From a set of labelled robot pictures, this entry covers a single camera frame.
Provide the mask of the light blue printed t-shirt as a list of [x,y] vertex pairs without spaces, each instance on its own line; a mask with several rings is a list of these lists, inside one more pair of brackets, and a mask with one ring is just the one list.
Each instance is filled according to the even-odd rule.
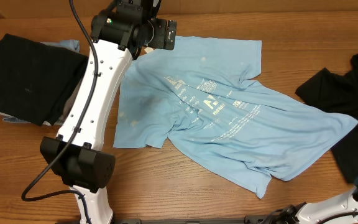
[[116,148],[166,140],[204,168],[265,195],[352,131],[357,120],[264,87],[262,42],[178,37],[135,60],[120,89]]

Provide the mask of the black t-shirt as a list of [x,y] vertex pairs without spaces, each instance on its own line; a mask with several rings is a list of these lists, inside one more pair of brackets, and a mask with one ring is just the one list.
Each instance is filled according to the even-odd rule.
[[[358,120],[358,54],[351,58],[352,69],[337,75],[327,68],[300,85],[295,94],[307,105],[328,113],[341,113]],[[358,124],[331,148],[346,182],[358,177]]]

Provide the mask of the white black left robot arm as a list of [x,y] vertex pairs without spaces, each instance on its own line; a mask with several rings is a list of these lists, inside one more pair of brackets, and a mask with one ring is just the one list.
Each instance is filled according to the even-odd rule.
[[80,223],[113,223],[107,184],[115,158],[102,152],[112,104],[143,47],[172,50],[177,23],[157,18],[160,1],[113,1],[93,17],[89,59],[73,107],[55,138],[42,139],[47,170],[62,178],[80,209]]

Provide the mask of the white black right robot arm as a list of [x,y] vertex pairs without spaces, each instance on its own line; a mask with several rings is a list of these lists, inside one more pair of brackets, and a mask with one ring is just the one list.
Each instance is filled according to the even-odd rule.
[[358,177],[353,189],[322,202],[289,208],[277,223],[358,223]]

